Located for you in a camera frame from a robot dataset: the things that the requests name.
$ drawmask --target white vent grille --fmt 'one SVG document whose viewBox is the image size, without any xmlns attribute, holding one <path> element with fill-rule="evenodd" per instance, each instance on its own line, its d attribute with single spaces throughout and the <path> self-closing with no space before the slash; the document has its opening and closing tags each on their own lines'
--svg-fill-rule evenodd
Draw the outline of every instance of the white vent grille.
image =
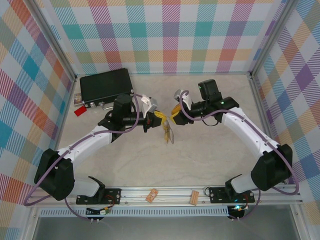
<svg viewBox="0 0 320 240">
<path fill-rule="evenodd" d="M 85 208 L 74 208 L 81 216 Z M 40 217 L 73 217 L 67 207 L 43 208 Z M 190 207 L 114 207 L 107 215 L 88 215 L 88 217 L 197 217 L 229 216 L 227 206 L 190 206 Z"/>
</svg>

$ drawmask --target red tag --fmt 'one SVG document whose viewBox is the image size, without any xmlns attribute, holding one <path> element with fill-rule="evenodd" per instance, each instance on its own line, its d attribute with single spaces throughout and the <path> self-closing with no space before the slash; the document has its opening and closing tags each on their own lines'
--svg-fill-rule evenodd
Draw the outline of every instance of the red tag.
<svg viewBox="0 0 320 240">
<path fill-rule="evenodd" d="M 87 111 L 85 106 L 79 107 L 77 110 L 74 111 L 75 115 L 79 117 L 81 114 Z"/>
</svg>

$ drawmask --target black mounting bracket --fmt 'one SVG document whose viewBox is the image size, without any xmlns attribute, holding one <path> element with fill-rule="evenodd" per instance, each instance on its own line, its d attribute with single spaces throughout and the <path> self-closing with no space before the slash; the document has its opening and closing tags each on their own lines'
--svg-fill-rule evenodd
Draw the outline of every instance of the black mounting bracket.
<svg viewBox="0 0 320 240">
<path fill-rule="evenodd" d="M 209 188 L 210 203 L 212 204 L 246 204 L 254 203 L 255 196 L 252 191 L 245 191 L 236 195 L 232 200 L 228 197 L 224 187 Z"/>
<path fill-rule="evenodd" d="M 103 190 L 103 197 L 99 201 L 96 196 L 85 196 L 78 195 L 76 197 L 75 204 L 77 205 L 119 205 L 121 199 L 121 189 L 120 188 L 105 188 Z"/>
</svg>

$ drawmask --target plaid backdrop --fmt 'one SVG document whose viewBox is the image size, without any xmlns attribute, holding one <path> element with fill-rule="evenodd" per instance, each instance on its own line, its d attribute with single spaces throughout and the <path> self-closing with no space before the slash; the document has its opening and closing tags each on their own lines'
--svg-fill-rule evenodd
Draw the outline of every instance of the plaid backdrop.
<svg viewBox="0 0 320 240">
<path fill-rule="evenodd" d="M 320 0 L 300 0 L 256 77 L 274 137 L 293 148 L 310 226 L 320 236 Z"/>
<path fill-rule="evenodd" d="M 71 80 L 23 0 L 0 0 L 0 240 L 19 235 L 23 199 L 54 148 Z"/>
<path fill-rule="evenodd" d="M 268 25 L 263 26 L 276 12 L 272 5 L 281 1 L 37 2 L 75 72 L 90 75 L 119 68 L 130 73 L 247 72 L 260 41 L 269 35 Z"/>
</svg>

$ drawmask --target wooden block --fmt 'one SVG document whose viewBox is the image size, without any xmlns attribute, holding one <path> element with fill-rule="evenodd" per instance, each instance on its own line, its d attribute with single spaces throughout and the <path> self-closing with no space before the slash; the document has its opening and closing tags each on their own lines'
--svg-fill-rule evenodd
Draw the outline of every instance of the wooden block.
<svg viewBox="0 0 320 240">
<path fill-rule="evenodd" d="M 198 191 L 195 191 L 193 190 L 192 191 L 192 194 L 191 194 L 191 200 L 190 200 L 190 204 L 192 205 L 197 205 L 198 203 L 198 197 L 199 197 L 199 192 Z"/>
<path fill-rule="evenodd" d="M 157 195 L 158 195 L 158 190 L 157 189 L 152 189 L 145 200 L 147 200 L 149 203 L 152 203 Z"/>
</svg>

